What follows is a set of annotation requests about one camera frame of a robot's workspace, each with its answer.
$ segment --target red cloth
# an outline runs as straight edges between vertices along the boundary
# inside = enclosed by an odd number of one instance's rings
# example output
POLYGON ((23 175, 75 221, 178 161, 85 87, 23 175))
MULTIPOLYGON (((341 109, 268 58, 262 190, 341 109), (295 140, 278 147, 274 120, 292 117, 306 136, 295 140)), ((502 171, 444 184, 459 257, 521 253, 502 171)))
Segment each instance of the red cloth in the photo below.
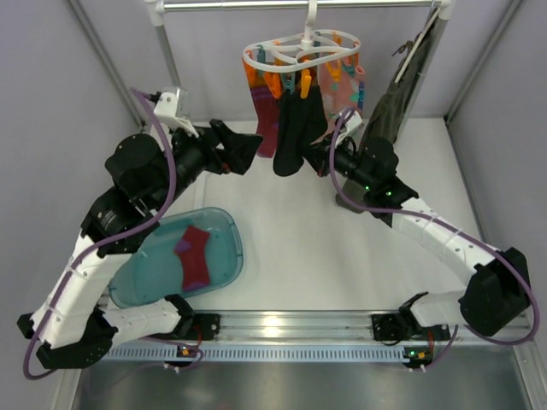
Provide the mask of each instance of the red cloth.
POLYGON ((279 105, 266 85, 258 85, 250 89, 253 98, 258 127, 256 133, 264 137, 257 151, 259 156, 272 158, 277 149, 277 134, 279 128, 279 105))
POLYGON ((210 234, 206 231, 202 231, 195 226, 188 226, 181 241, 190 244, 190 248, 182 252, 177 252, 176 248, 174 250, 182 264, 182 290, 184 292, 204 288, 211 284, 209 269, 205 260, 205 245, 209 240, 209 236, 210 234))

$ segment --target blue plastic tray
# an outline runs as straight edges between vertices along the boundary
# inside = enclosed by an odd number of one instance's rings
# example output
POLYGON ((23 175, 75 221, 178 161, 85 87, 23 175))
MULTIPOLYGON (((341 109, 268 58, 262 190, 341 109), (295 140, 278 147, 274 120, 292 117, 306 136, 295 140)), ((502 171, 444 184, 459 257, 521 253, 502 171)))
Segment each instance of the blue plastic tray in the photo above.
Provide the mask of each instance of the blue plastic tray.
POLYGON ((118 307, 129 308, 172 294, 195 296, 230 284, 242 267, 241 237, 230 214, 219 208, 198 209, 161 220, 160 226, 110 281, 110 297, 118 307), (205 245, 210 284, 183 292, 184 272, 174 248, 188 226, 210 234, 205 245))

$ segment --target gray wall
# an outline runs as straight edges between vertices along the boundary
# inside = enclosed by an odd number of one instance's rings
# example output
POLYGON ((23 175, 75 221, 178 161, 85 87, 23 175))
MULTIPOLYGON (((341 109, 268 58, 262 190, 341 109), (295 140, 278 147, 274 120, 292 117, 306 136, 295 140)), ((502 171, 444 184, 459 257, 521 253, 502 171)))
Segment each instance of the gray wall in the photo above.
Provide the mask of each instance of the gray wall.
MULTIPOLYGON (((142 0, 81 0, 127 84, 157 90, 167 69, 142 0)), ((509 0, 458 0, 415 114, 440 116, 450 103, 509 0)), ((398 59, 391 54, 423 27, 427 8, 320 9, 318 28, 344 30, 362 41, 368 72, 366 113, 384 92, 398 59)), ((166 16, 168 35, 196 119, 252 120, 241 64, 251 43, 301 32, 305 11, 207 11, 166 16)))
MULTIPOLYGON (((547 2, 528 0, 464 101, 452 131, 485 234, 528 258, 547 308, 547 2)), ((547 327, 538 345, 547 362, 547 327)))
POLYGON ((15 321, 50 292, 109 186, 104 160, 133 129, 62 1, 11 2, 0 56, 0 407, 42 409, 57 377, 23 378, 15 321))

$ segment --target clothes hanger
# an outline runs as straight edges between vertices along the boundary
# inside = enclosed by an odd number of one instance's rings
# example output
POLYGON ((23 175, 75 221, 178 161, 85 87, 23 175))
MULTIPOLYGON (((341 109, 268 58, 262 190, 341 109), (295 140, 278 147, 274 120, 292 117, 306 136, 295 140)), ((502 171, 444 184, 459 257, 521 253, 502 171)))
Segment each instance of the clothes hanger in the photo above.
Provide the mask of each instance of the clothes hanger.
POLYGON ((316 16, 317 0, 309 0, 308 16, 304 32, 247 46, 243 53, 244 62, 255 70, 263 71, 264 73, 295 73, 306 68, 354 56, 359 52, 361 42, 357 37, 347 32, 314 30, 316 16), (288 44, 297 42, 298 40, 300 40, 299 44, 288 44), (342 45, 344 40, 352 45, 344 47, 342 45), (281 63, 267 64, 264 61, 260 61, 261 59, 258 58, 258 55, 259 52, 263 51, 270 54, 275 61, 281 63), (294 54, 295 52, 297 53, 296 56, 289 56, 288 54, 294 54))

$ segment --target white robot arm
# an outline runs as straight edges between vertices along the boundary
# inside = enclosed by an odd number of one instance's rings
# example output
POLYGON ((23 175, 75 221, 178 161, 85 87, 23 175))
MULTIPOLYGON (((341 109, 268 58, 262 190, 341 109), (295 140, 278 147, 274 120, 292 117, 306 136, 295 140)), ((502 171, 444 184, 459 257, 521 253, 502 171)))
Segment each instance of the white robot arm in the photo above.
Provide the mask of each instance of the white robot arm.
MULTIPOLYGON (((194 126, 182 113, 183 95, 180 89, 171 89, 149 96, 156 103, 157 118, 172 130, 174 197, 181 195, 202 171, 245 174, 262 142, 257 135, 232 132, 219 120, 211 120, 209 127, 194 126)), ((367 191, 364 202, 374 217, 412 237, 466 286, 462 292, 420 294, 404 303, 399 310, 409 335, 433 325, 466 322, 480 334, 495 334, 529 306, 526 292, 507 267, 497 262, 497 249, 476 246, 472 238, 447 229, 451 225, 396 177, 398 158, 389 142, 371 138, 361 153, 356 152, 352 136, 361 129, 361 118, 353 114, 332 147, 327 138, 310 147, 304 158, 320 176, 325 176, 329 174, 326 159, 333 155, 336 171, 367 191), (402 212, 387 213, 389 209, 402 212)), ((44 304, 18 320, 31 346, 41 343, 37 357, 46 369, 88 367, 111 348, 141 337, 184 338, 197 315, 178 295, 142 307, 97 307, 117 270, 158 224, 149 224, 135 235, 91 252, 89 248, 150 221, 165 202, 169 185, 166 156, 147 134, 124 139, 105 166, 114 186, 91 206, 73 256, 44 304)), ((529 284, 524 255, 516 249, 499 254, 529 284)))

